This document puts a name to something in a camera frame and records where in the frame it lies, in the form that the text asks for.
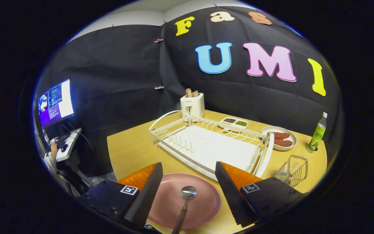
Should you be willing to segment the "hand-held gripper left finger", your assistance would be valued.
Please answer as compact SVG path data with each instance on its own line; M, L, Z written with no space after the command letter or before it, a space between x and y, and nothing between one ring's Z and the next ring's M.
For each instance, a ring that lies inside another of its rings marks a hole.
M147 221L162 177L162 163L153 163L117 182L100 182L83 193L80 201L109 221L141 229Z

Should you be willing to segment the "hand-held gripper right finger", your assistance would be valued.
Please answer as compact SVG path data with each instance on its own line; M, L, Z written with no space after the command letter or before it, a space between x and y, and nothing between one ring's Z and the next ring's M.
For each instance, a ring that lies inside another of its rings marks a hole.
M306 197L275 177L261 179L222 161L215 175L235 222L244 228L273 222Z

